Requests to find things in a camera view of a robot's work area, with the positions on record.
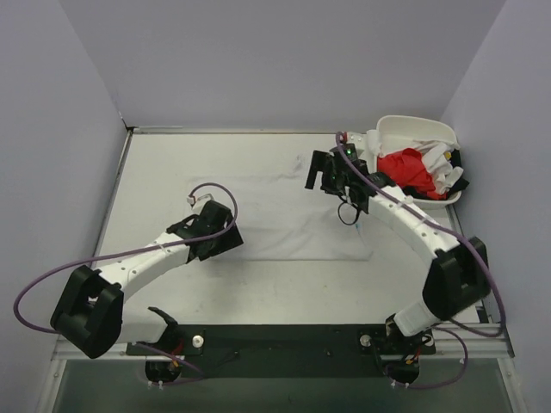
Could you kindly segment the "white t shirt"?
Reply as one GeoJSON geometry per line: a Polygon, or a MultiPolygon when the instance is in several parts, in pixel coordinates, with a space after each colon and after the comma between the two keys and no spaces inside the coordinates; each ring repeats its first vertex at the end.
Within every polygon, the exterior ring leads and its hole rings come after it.
{"type": "Polygon", "coordinates": [[[355,213],[341,200],[304,188],[306,158],[295,157],[281,173],[191,176],[188,187],[216,182],[238,203],[237,227],[244,244],[218,261],[368,261],[374,251],[362,222],[345,225],[355,213]]]}

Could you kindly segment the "white plastic laundry basket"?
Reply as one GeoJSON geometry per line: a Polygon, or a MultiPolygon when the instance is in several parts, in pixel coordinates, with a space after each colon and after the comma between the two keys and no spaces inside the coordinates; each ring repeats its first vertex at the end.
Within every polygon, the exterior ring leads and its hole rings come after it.
{"type": "MultiPolygon", "coordinates": [[[[381,129],[382,131],[395,131],[395,132],[405,131],[405,130],[413,130],[413,131],[420,131],[420,132],[421,131],[426,131],[426,132],[438,131],[440,133],[444,133],[450,136],[451,138],[455,138],[458,143],[457,137],[453,129],[450,126],[447,126],[442,122],[439,122],[436,120],[427,120],[424,118],[403,116],[403,115],[387,115],[378,120],[377,126],[374,130],[379,130],[379,129],[381,129]]],[[[368,149],[367,149],[366,158],[368,160],[368,169],[370,171],[378,171],[374,166],[375,159],[369,155],[368,149]]],[[[412,196],[411,197],[414,199],[416,204],[419,205],[420,207],[425,209],[430,209],[430,208],[434,209],[434,208],[441,208],[441,207],[445,207],[447,205],[453,204],[454,202],[459,200],[461,196],[461,192],[453,195],[449,200],[445,200],[445,201],[420,200],[420,199],[413,198],[412,196]]]]}

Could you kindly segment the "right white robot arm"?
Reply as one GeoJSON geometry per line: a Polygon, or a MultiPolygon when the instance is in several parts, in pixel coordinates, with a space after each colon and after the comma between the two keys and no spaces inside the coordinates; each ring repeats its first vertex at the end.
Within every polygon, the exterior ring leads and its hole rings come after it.
{"type": "Polygon", "coordinates": [[[406,199],[402,189],[382,172],[369,173],[357,157],[353,144],[344,152],[314,151],[305,188],[320,189],[351,204],[358,213],[369,214],[404,240],[428,267],[421,297],[393,314],[388,335],[416,336],[435,324],[446,322],[477,301],[491,288],[480,268],[486,263],[486,246],[473,237],[472,252],[457,238],[440,229],[428,214],[406,199]]]}

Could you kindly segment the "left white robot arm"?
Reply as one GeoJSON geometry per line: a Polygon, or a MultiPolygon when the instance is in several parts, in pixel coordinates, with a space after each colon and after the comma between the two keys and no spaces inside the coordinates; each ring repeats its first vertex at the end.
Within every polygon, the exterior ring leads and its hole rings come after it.
{"type": "Polygon", "coordinates": [[[185,334],[172,316],[153,305],[136,315],[123,307],[139,290],[172,269],[243,244],[229,207],[207,197],[192,211],[162,232],[147,252],[98,269],[87,265],[74,269],[53,311],[53,329],[91,359],[117,343],[145,342],[158,354],[177,348],[185,334]]]}

